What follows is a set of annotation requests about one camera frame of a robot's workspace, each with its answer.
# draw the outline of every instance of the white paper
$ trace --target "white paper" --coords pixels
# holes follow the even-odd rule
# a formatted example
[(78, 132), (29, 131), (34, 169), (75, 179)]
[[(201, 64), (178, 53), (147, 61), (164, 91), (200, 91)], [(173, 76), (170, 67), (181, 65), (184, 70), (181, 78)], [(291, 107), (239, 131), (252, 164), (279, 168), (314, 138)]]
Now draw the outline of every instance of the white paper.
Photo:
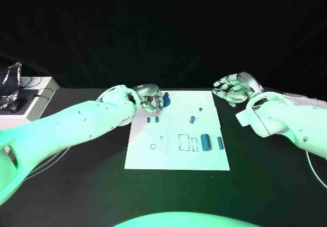
[[(139, 109), (131, 123), (125, 169), (229, 170), (226, 150), (220, 150), (217, 144), (217, 137), (223, 140), (223, 136), (212, 92), (167, 92), (170, 105), (157, 113)], [(209, 134), (210, 151), (201, 150), (201, 134)], [(188, 151), (180, 150), (178, 135), (188, 136)], [(194, 140), (197, 151), (193, 151)]]

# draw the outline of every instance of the black curtain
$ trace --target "black curtain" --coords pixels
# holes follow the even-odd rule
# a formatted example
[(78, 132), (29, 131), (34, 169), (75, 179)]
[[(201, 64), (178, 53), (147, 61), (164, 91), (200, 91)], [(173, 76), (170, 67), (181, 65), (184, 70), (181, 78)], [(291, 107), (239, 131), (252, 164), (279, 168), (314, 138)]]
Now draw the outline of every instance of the black curtain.
[(0, 66), (21, 61), (62, 87), (210, 87), (246, 71), (265, 87), (327, 99), (322, 0), (0, 6)]

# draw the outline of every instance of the small blue part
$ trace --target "small blue part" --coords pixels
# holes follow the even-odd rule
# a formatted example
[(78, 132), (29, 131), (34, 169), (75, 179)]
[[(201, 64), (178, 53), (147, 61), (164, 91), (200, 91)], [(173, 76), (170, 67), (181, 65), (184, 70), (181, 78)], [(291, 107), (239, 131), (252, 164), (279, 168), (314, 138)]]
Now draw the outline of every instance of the small blue part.
[(201, 150), (203, 151), (212, 150), (212, 145), (210, 145), (210, 140), (209, 140), (209, 135), (207, 134), (201, 135)]
[(170, 105), (170, 98), (168, 98), (168, 93), (164, 93), (163, 96), (163, 107), (167, 107)]
[(194, 123), (194, 119), (196, 119), (194, 116), (191, 116), (188, 121), (191, 124)]
[(219, 144), (219, 149), (223, 150), (223, 141), (222, 141), (222, 137), (217, 137), (217, 144)]

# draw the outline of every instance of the black table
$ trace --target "black table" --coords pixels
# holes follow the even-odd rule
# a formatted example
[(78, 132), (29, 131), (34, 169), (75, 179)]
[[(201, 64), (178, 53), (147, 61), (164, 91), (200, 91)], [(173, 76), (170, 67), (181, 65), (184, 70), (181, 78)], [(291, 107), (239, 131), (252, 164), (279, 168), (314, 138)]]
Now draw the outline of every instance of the black table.
[[(56, 91), (42, 117), (95, 100), (103, 89)], [(70, 148), (0, 207), (4, 227), (108, 227), (138, 216), (191, 211), (260, 226), (324, 226), (327, 189), (305, 152), (279, 135), (260, 138), (214, 98), (230, 171), (125, 170), (129, 125)], [(327, 182), (327, 161), (311, 155)]]

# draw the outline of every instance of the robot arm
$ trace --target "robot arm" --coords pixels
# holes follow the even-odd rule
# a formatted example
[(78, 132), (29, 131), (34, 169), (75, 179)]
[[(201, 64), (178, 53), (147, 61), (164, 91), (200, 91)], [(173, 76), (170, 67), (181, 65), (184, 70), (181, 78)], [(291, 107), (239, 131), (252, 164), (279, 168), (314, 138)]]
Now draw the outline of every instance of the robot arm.
[[(155, 98), (157, 106), (150, 99)], [(127, 125), (138, 109), (160, 110), (163, 95), (154, 84), (128, 89), (112, 87), (96, 101), (79, 103), (29, 124), (0, 131), (0, 205), (17, 190), (37, 164), (67, 147), (83, 143)], [(17, 164), (4, 151), (8, 146)]]
[(239, 81), (233, 83), (239, 92), (222, 91), (230, 87), (224, 83), (222, 88), (213, 89), (213, 93), (232, 105), (249, 99), (246, 109), (236, 114), (240, 125), (250, 125), (260, 137), (273, 134), (286, 136), (301, 149), (327, 158), (327, 140), (324, 138), (327, 109), (311, 105), (297, 105), (286, 95), (265, 92), (250, 74), (245, 72), (230, 76)]

